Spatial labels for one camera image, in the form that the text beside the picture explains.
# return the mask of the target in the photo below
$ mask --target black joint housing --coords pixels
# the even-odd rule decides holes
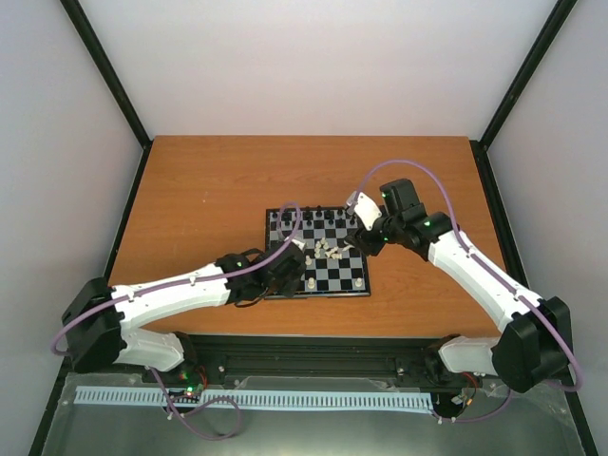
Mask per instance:
[[[558,297],[538,307],[572,350],[570,310]],[[492,364],[504,383],[526,392],[568,366],[568,358],[555,338],[531,312],[514,316],[492,349]]]
[[[344,238],[344,241],[366,257],[377,257],[386,244],[380,230],[372,229],[371,231],[367,231],[365,228],[357,228],[354,233],[347,235]]]
[[[394,180],[380,187],[390,216],[403,223],[412,223],[427,216],[425,205],[418,199],[414,184],[409,179]]]
[[[425,349],[425,371],[427,379],[436,386],[446,385],[452,381],[454,373],[447,370],[446,365],[441,360],[439,350],[450,340],[460,336],[450,334],[442,337]]]
[[[64,326],[77,316],[112,297],[103,277],[89,280],[62,316]],[[125,347],[121,338],[124,316],[112,306],[92,315],[66,334],[74,371],[87,373],[110,366]]]
[[[251,266],[251,262],[246,256],[247,253],[248,252],[243,254],[225,255],[222,258],[219,258],[215,264],[220,267],[224,273],[232,273],[240,269],[248,268]],[[257,279],[256,272],[230,277],[226,283],[226,288],[230,290],[230,295],[228,296],[226,304],[253,301],[264,292],[264,288]]]
[[[280,248],[281,244],[271,248],[254,260],[254,264],[266,259]],[[280,295],[291,297],[295,294],[300,278],[306,271],[304,252],[293,242],[289,243],[277,258],[262,267],[257,274],[263,286]]]

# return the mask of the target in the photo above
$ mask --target black metal frame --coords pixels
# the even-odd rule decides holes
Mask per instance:
[[[91,58],[104,77],[127,122],[131,126],[133,134],[142,146],[142,159],[124,208],[123,218],[112,246],[109,260],[104,270],[104,276],[109,277],[133,202],[137,195],[143,170],[150,154],[152,141],[147,136],[135,108],[130,103],[118,75],[107,58],[78,0],[61,0],[61,3],[88,49]],[[527,284],[527,281],[522,262],[506,217],[503,201],[492,172],[487,151],[576,3],[577,0],[557,1],[511,86],[506,91],[485,133],[478,141],[470,142],[490,216],[492,217],[503,254],[506,271],[524,285]],[[222,384],[228,384],[233,379],[238,380],[240,376],[247,373],[256,372],[263,372],[265,374],[275,373],[278,375],[301,375],[304,372],[312,373],[312,375],[316,376],[363,375],[370,378],[385,378],[403,382],[403,378],[400,379],[398,372],[400,366],[403,365],[403,360],[410,359],[412,356],[420,356],[422,350],[436,340],[252,336],[193,336],[192,338],[201,356],[208,358],[206,362],[210,366],[218,365],[224,367],[223,370],[212,368],[210,372],[212,381]],[[302,364],[299,364],[297,359],[303,355],[305,355],[305,360]],[[67,361],[64,361],[48,400],[47,409],[36,433],[29,453],[30,456],[42,454],[52,417],[57,407],[57,401],[59,400],[61,389],[68,373],[69,366]],[[411,375],[408,378],[415,378],[415,375]],[[564,373],[562,381],[572,384],[572,378],[567,372]],[[429,388],[429,385],[425,381],[419,386],[425,390],[438,391],[434,386]],[[573,414],[583,449],[588,455],[598,454],[578,395],[569,393],[566,394],[566,398]]]

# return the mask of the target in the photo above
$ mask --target white wall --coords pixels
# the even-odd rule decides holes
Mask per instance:
[[[151,134],[476,139],[555,0],[82,3]]]
[[[27,454],[59,318],[103,271],[140,148],[58,1],[0,14],[0,442]]]
[[[580,1],[490,158],[532,286],[572,311],[580,393],[608,454],[608,3]]]

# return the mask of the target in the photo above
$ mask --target end effector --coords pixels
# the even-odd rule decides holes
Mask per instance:
[[[428,260],[430,243],[452,229],[443,212],[430,216],[420,202],[411,180],[400,179],[380,187],[384,211],[363,193],[353,192],[347,200],[349,211],[363,227],[346,237],[346,242],[366,256],[377,256],[386,244],[399,244]]]
[[[151,366],[160,371],[183,367],[183,363],[195,366],[196,356],[185,334],[160,334],[143,326],[202,307],[256,303],[272,292],[293,294],[306,269],[302,246],[302,242],[292,240],[281,254],[251,272],[243,270],[267,259],[280,245],[267,252],[252,249],[228,254],[191,273],[156,282],[110,288],[103,277],[89,280],[64,313],[64,326],[98,306],[113,304],[66,333],[74,370],[99,371],[112,364]],[[197,277],[226,274],[229,277],[196,281]]]

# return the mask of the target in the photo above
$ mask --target orange wood surface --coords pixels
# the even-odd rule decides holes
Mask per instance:
[[[284,201],[342,205],[377,163],[407,158],[442,180],[459,224],[503,265],[466,138],[157,137],[110,282],[135,284],[198,269],[228,253],[264,248],[265,210]],[[421,171],[394,165],[365,191],[413,180],[429,213],[445,211]],[[447,275],[399,246],[369,258],[370,297],[262,301],[200,309],[159,320],[156,331],[187,333],[469,336],[496,335],[489,317]]]

